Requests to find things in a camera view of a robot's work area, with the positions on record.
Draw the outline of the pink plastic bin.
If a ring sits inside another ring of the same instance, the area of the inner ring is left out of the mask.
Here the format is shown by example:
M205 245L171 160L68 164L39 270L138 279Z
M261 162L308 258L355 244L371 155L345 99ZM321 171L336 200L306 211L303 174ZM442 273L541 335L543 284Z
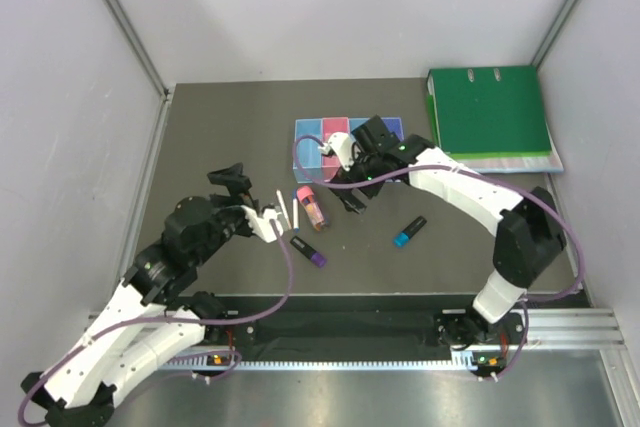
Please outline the pink plastic bin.
M349 132L348 117L327 117L322 119L322 135L323 141L327 142L330 136L336 132ZM322 155L322 178L324 181L330 181L339 168L341 167L339 158L336 155Z

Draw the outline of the purple-blue plastic bin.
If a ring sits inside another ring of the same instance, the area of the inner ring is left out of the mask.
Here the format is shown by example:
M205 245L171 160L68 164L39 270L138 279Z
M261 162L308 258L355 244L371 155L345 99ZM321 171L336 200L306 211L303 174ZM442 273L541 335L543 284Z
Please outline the purple-blue plastic bin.
M401 118L383 117L382 120L390 132L392 132L400 141L404 140L404 131Z

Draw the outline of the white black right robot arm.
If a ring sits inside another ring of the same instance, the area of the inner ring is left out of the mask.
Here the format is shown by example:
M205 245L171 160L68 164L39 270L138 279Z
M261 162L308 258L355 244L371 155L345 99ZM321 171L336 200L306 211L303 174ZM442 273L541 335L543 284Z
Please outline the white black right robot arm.
M319 151L338 160L332 191L350 212L366 208L353 192L373 198L382 188L378 179L384 177L435 195L494 237L493 270L471 306L453 322L450 338L455 344L487 343L498 336L502 318L566 247L546 189L518 193L490 183L428 139L415 134L400 139L378 116L349 134L330 135Z

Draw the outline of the pink lid pen jar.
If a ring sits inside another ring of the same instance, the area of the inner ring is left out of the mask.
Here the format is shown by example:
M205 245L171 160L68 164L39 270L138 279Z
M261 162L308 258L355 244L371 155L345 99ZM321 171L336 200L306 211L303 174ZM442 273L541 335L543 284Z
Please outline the pink lid pen jar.
M296 197L302 205L312 227L316 231L326 229L329 223L314 191L309 186L302 186L297 189Z

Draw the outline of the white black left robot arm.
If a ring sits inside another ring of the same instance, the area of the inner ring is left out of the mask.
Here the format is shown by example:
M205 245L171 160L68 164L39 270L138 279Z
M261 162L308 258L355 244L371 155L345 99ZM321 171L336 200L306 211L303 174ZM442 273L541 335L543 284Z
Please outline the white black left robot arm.
M179 201L159 239L136 255L70 351L22 381L24 401L45 411L43 425L103 426L133 389L176 354L226 334L224 308L210 293L196 293L174 315L167 313L223 245L254 233L257 203L243 165L207 178L226 194Z

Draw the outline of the sky blue plastic bin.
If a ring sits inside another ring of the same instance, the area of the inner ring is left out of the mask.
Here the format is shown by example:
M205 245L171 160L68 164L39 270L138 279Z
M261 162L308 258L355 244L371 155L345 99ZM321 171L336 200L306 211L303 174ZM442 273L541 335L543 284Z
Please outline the sky blue plastic bin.
M304 135L309 135L319 140L323 137L322 120L297 119L294 126L294 140L297 141ZM310 139L303 139L297 147L298 161L305 171L312 177L319 179L322 176L323 157L318 150L319 145Z

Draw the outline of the light blue plastic bin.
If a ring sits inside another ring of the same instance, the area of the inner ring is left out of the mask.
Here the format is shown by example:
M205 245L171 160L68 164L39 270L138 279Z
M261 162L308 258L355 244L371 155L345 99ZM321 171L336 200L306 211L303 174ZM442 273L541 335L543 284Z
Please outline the light blue plastic bin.
M349 124L348 131L352 132L353 130L357 129L367 121L368 121L368 118L350 118L348 122Z

